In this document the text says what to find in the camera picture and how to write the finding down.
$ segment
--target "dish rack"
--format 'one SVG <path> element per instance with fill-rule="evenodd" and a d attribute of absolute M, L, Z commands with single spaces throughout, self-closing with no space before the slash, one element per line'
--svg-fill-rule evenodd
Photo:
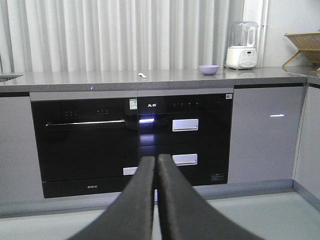
<path fill-rule="evenodd" d="M 285 36 L 298 48 L 296 52 L 288 61 L 282 66 L 286 66 L 300 53 L 308 58 L 312 64 L 320 64 L 320 31 L 303 32 L 303 33 L 287 33 Z"/>

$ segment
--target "sheer curtain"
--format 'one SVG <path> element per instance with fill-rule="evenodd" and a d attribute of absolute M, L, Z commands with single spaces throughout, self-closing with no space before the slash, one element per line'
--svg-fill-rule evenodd
<path fill-rule="evenodd" d="M 230 18 L 242 17 L 242 4 L 237 0 L 0 0 L 3 72 L 222 66 Z"/>

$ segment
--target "white cabinet door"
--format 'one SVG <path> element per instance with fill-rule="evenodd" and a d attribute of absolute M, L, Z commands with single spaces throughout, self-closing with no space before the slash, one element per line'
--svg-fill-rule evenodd
<path fill-rule="evenodd" d="M 295 176 L 320 199 L 320 89 L 308 87 Z"/>
<path fill-rule="evenodd" d="M 228 183 L 292 178 L 303 90 L 234 90 Z"/>
<path fill-rule="evenodd" d="M 42 198 L 30 98 L 0 97 L 0 205 Z"/>

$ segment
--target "gray countertop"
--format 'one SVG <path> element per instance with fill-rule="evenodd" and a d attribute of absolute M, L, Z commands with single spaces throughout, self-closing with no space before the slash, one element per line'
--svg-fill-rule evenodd
<path fill-rule="evenodd" d="M 143 73 L 146 78 L 138 76 Z M 203 75 L 198 69 L 147 71 L 74 71 L 2 73 L 1 93 L 80 92 L 147 89 L 225 88 L 236 85 L 296 84 L 320 77 L 311 67 L 261 67 L 245 70 L 220 69 L 215 75 Z"/>

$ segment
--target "blender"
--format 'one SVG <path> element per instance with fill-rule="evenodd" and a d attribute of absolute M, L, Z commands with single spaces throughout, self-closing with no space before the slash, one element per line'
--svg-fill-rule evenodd
<path fill-rule="evenodd" d="M 255 21 L 235 21 L 230 26 L 225 65 L 232 69 L 252 69 L 258 61 L 258 24 Z"/>

